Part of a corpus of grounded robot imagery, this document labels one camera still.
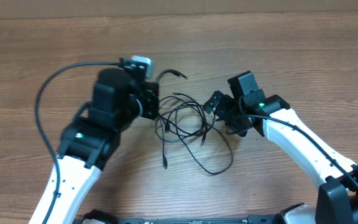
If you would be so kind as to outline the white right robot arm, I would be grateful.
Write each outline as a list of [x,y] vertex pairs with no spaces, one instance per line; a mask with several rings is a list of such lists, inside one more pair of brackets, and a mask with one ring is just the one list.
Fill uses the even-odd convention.
[[318,191],[315,206],[299,203],[247,223],[358,224],[358,164],[335,151],[278,95],[265,96],[252,72],[228,79],[231,95],[215,91],[203,105],[224,121],[228,134],[244,137],[254,128],[283,149],[306,173]]

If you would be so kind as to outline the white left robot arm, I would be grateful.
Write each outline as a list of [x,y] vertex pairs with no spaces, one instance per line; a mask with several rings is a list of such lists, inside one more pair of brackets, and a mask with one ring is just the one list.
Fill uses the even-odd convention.
[[98,74],[91,101],[63,130],[50,179],[31,223],[71,223],[119,147],[121,133],[138,117],[155,119],[158,83],[145,65],[105,68]]

